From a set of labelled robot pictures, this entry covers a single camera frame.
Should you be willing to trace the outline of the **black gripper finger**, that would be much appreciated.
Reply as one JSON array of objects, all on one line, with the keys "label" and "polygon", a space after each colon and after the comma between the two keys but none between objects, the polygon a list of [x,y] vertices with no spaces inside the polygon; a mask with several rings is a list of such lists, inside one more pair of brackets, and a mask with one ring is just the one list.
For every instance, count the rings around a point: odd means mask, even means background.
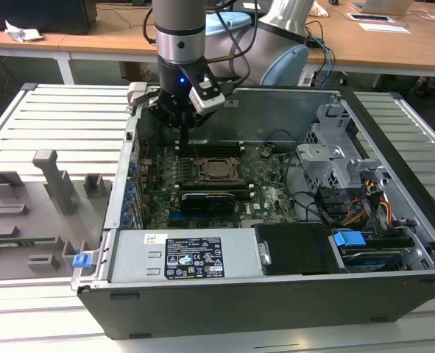
[{"label": "black gripper finger", "polygon": [[177,131],[179,146],[186,144],[186,100],[176,96],[157,96],[149,100],[148,111],[164,126]]},{"label": "black gripper finger", "polygon": [[196,112],[187,113],[185,115],[185,153],[186,154],[198,154],[198,151],[205,147],[205,144],[195,143],[190,141],[190,131],[194,128],[201,127],[213,113],[205,115],[199,115]]}]

